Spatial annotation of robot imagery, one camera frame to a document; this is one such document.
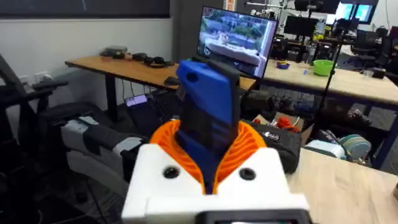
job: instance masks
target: gray wall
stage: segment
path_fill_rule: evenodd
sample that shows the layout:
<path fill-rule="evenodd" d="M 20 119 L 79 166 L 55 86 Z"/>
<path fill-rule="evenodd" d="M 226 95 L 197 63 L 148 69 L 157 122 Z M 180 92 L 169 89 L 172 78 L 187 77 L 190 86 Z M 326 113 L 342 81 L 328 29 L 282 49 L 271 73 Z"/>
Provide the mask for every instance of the gray wall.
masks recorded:
<path fill-rule="evenodd" d="M 173 0 L 173 61 L 195 55 L 203 5 L 222 8 L 223 0 Z"/>

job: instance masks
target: wooden tabletop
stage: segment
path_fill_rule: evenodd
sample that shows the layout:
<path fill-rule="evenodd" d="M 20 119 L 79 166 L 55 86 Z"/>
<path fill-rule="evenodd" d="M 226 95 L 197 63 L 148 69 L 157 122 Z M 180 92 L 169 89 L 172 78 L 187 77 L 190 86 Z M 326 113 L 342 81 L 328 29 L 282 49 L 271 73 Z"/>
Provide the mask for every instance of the wooden tabletop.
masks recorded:
<path fill-rule="evenodd" d="M 66 61 L 70 67 L 78 67 L 94 72 L 112 74 L 117 78 L 124 78 L 130 81 L 140 81 L 148 83 L 149 85 L 164 86 L 163 83 L 167 77 L 177 77 L 175 71 L 178 65 L 167 68 L 150 68 L 142 62 L 114 60 L 111 58 L 92 56 L 79 58 L 76 60 Z M 250 89 L 255 80 L 251 78 L 241 77 L 240 86 L 245 90 Z M 178 86 L 170 86 L 169 88 L 176 89 Z"/>
<path fill-rule="evenodd" d="M 265 80 L 323 91 L 328 77 L 313 74 L 313 67 L 305 63 L 290 62 L 287 70 L 276 68 L 276 61 L 269 60 Z M 330 92 L 371 101 L 398 104 L 398 87 L 387 77 L 384 79 L 365 77 L 359 72 L 336 69 L 330 82 Z"/>
<path fill-rule="evenodd" d="M 395 175 L 302 149 L 287 179 L 292 193 L 305 195 L 315 223 L 398 223 Z"/>

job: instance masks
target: orange object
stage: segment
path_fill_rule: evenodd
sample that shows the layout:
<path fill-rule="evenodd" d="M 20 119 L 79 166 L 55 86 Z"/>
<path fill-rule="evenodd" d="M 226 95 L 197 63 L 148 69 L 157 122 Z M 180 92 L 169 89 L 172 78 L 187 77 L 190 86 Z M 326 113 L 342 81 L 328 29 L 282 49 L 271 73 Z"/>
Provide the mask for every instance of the orange object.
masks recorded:
<path fill-rule="evenodd" d="M 288 118 L 282 116 L 278 119 L 278 123 L 277 123 L 278 128 L 280 129 L 286 129 L 288 131 L 294 132 L 294 133 L 299 133 L 300 130 L 298 127 L 292 125 L 289 121 Z"/>
<path fill-rule="evenodd" d="M 171 156 L 180 166 L 182 166 L 193 178 L 201 183 L 203 193 L 205 185 L 201 170 L 195 161 L 177 144 L 174 134 L 178 131 L 180 121 L 169 121 L 163 124 L 152 135 L 150 143 L 158 144 L 169 156 Z M 217 193 L 217 186 L 236 168 L 260 147 L 266 144 L 260 134 L 250 125 L 240 121 L 238 126 L 238 136 L 228 148 L 223 159 L 218 165 L 215 181 L 213 184 L 213 194 Z"/>

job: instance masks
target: blue robot part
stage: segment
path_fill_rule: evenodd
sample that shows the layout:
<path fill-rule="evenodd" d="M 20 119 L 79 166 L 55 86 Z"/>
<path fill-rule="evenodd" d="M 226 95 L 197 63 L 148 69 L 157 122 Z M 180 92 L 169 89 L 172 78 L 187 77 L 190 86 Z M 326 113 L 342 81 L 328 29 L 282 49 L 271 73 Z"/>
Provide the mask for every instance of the blue robot part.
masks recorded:
<path fill-rule="evenodd" d="M 185 98 L 175 138 L 201 169 L 208 194 L 218 164 L 238 135 L 240 74 L 215 61 L 183 60 L 177 69 Z"/>

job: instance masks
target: desk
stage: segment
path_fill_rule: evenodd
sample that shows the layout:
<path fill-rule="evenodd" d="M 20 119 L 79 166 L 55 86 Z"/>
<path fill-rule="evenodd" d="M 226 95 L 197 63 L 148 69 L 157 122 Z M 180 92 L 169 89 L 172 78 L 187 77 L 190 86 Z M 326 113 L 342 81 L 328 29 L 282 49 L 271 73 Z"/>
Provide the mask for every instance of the desk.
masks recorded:
<path fill-rule="evenodd" d="M 302 149 L 287 181 L 292 193 L 305 195 L 315 223 L 398 223 L 392 174 Z"/>
<path fill-rule="evenodd" d="M 314 95 L 322 95 L 325 91 L 328 78 L 314 75 L 310 65 L 289 62 L 288 70 L 280 70 L 276 68 L 276 63 L 275 60 L 268 61 L 262 84 Z M 303 75 L 304 70 L 308 70 L 306 75 Z M 358 72 L 336 69 L 327 97 L 398 111 L 398 87 L 387 77 L 380 80 Z M 398 135 L 397 117 L 377 157 L 373 158 L 373 167 L 376 169 L 380 169 Z"/>
<path fill-rule="evenodd" d="M 114 60 L 100 56 L 92 56 L 69 60 L 65 62 L 69 67 L 76 67 L 105 75 L 106 99 L 108 101 L 108 113 L 113 121 L 118 119 L 116 101 L 116 80 L 121 78 L 130 82 L 153 86 L 155 88 L 177 89 L 178 86 L 163 85 L 167 77 L 177 77 L 175 71 L 178 65 L 167 68 L 150 68 L 142 62 Z M 250 90 L 256 81 L 251 78 L 241 77 L 240 86 Z"/>

